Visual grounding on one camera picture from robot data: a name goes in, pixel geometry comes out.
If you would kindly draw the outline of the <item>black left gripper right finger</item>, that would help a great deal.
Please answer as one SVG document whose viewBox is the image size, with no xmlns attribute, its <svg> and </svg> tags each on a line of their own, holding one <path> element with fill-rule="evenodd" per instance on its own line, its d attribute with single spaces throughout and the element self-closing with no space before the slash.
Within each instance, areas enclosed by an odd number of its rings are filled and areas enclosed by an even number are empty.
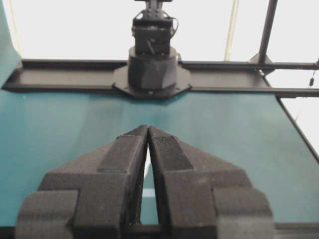
<svg viewBox="0 0 319 239">
<path fill-rule="evenodd" d="M 174 239 L 272 239 L 265 194 L 246 171 L 155 126 L 148 131 L 159 222 Z"/>
</svg>

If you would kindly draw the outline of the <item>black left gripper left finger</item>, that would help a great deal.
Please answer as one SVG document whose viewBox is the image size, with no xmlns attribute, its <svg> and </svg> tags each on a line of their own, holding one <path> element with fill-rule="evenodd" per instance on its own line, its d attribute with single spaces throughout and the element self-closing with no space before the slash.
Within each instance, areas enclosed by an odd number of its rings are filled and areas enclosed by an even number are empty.
<svg viewBox="0 0 319 239">
<path fill-rule="evenodd" d="M 19 210 L 17 239 L 119 239 L 139 220 L 148 128 L 45 174 Z"/>
</svg>

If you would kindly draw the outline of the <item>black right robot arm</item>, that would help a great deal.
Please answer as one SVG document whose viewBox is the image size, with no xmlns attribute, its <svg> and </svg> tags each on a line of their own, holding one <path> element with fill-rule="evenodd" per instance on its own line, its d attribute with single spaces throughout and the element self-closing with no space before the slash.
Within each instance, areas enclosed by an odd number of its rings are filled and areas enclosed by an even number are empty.
<svg viewBox="0 0 319 239">
<path fill-rule="evenodd" d="M 135 45 L 129 50 L 126 86 L 133 97 L 169 98 L 189 72 L 178 65 L 170 45 L 178 22 L 148 0 L 133 19 Z M 174 239 L 272 239 L 275 225 L 264 193 L 246 172 L 223 159 L 189 145 L 154 126 L 148 129 L 159 223 Z"/>
</svg>

